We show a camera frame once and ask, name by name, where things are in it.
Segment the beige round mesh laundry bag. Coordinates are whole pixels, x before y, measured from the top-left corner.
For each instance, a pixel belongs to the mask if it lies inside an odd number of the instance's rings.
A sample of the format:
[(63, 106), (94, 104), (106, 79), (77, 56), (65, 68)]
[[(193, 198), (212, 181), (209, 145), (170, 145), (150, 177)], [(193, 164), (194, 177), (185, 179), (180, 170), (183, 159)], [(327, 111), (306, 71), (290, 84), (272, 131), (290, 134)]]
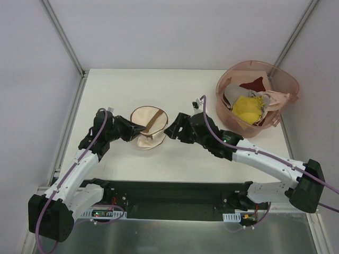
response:
[(140, 149), (150, 150), (164, 142), (164, 131), (168, 125), (168, 116), (164, 110), (154, 106), (141, 106), (131, 113), (130, 121), (146, 128), (137, 138)]

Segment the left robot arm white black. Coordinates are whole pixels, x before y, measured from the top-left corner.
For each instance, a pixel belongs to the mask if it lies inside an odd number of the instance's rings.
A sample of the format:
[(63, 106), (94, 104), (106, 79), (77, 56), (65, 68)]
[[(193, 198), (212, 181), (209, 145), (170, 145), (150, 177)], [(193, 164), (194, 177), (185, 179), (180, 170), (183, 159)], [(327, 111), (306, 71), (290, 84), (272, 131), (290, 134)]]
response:
[(43, 236), (63, 242), (72, 232), (76, 220), (88, 208), (96, 203), (111, 205), (112, 193), (106, 180), (95, 178), (82, 191), (79, 192), (78, 188), (108, 152), (111, 142), (118, 139), (130, 142), (145, 129), (122, 116), (99, 109), (66, 171), (44, 194), (34, 194), (30, 198), (29, 231), (37, 239)]

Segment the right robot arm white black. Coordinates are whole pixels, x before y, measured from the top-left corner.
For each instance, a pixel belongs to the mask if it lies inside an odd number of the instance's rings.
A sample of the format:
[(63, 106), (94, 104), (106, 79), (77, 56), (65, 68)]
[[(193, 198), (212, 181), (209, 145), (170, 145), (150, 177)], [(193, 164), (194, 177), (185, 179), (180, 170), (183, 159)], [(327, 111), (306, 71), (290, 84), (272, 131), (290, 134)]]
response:
[(289, 202), (303, 212), (316, 212), (325, 180), (318, 161), (302, 162), (271, 155), (241, 135), (219, 129), (202, 113), (193, 116), (179, 113), (164, 133), (183, 143), (198, 143), (218, 158), (251, 166), (278, 180), (276, 183), (250, 182), (247, 191), (238, 195), (241, 207), (249, 209), (256, 203)]

